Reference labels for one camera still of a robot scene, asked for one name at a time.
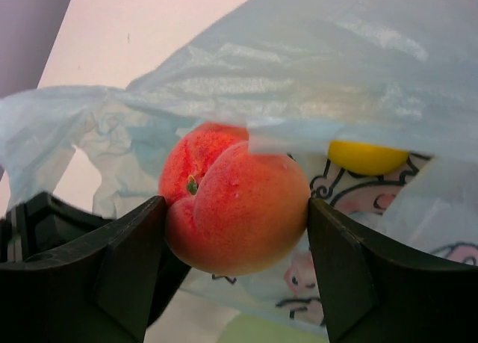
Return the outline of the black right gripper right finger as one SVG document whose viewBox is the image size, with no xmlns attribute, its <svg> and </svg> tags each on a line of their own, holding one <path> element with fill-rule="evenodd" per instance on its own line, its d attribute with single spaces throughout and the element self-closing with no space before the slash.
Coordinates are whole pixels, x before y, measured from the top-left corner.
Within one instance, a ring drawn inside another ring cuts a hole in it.
<svg viewBox="0 0 478 343">
<path fill-rule="evenodd" d="M 408 247 L 308 204 L 307 233 L 331 342 L 476 342 L 477 268 Z"/>
</svg>

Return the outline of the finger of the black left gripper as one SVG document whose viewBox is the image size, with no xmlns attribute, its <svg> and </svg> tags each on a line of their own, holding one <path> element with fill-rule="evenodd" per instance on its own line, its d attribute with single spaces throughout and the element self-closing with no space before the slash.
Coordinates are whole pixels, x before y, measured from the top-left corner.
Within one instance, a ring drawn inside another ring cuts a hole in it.
<svg viewBox="0 0 478 343">
<path fill-rule="evenodd" d="M 98 239 L 104 251 L 91 297 L 124 327 L 154 324 L 190 271 L 166 244 L 166 206 L 153 197 L 112 219 L 87 213 L 42 192 L 1 219 L 1 260 L 21 244 L 23 262 L 84 262 Z"/>
</svg>

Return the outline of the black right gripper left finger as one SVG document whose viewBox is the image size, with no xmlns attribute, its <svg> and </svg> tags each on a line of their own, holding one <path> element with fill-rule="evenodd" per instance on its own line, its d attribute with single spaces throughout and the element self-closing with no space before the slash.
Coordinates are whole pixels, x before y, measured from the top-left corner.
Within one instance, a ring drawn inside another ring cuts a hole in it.
<svg viewBox="0 0 478 343">
<path fill-rule="evenodd" d="M 153 197 L 59 247 L 1 264 L 2 342 L 142 342 L 166 204 Z"/>
</svg>

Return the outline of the yellow fake fruit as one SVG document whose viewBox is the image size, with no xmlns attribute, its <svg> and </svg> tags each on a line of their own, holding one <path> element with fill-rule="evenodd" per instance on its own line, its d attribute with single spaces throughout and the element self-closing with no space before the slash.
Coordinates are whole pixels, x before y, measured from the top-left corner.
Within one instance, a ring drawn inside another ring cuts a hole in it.
<svg viewBox="0 0 478 343">
<path fill-rule="evenodd" d="M 403 165 L 408 157 L 406 151 L 340 140 L 332 141 L 328 150 L 332 163 L 364 176 L 388 174 Z"/>
</svg>

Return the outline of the orange fake fruit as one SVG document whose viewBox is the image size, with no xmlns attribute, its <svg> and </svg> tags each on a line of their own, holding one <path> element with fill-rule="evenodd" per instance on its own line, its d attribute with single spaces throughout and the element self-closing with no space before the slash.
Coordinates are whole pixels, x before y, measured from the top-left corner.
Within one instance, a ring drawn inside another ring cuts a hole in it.
<svg viewBox="0 0 478 343">
<path fill-rule="evenodd" d="M 203 123 L 168 155 L 158 183 L 165 238 L 192 268 L 220 276 L 262 271 L 304 234 L 311 195 L 286 154 L 249 151 L 246 129 Z"/>
</svg>

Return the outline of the blue printed plastic bag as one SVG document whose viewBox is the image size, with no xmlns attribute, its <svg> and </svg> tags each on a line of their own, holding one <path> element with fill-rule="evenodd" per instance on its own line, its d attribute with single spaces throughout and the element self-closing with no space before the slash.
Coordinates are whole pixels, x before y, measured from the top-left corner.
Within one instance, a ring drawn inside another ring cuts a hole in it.
<svg viewBox="0 0 478 343">
<path fill-rule="evenodd" d="M 477 268 L 477 0 L 249 0 L 124 89 L 4 98 L 10 210 L 46 192 L 122 217 L 158 197 L 180 133 L 205 121 L 245 126 L 253 150 L 295 160 L 309 201 Z M 334 140 L 409 157 L 388 174 L 359 175 L 328 159 Z M 178 290 L 326 329 L 307 231 L 258 274 L 186 265 Z"/>
</svg>

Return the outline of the green scalloped glass bowl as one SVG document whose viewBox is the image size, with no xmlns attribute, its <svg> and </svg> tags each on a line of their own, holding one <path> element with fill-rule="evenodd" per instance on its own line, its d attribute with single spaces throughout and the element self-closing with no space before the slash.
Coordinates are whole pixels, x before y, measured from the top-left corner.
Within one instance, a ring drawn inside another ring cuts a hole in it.
<svg viewBox="0 0 478 343">
<path fill-rule="evenodd" d="M 328 342 L 326 329 L 303 321 L 269 319 L 239 313 L 225 325 L 219 343 L 314 343 Z"/>
</svg>

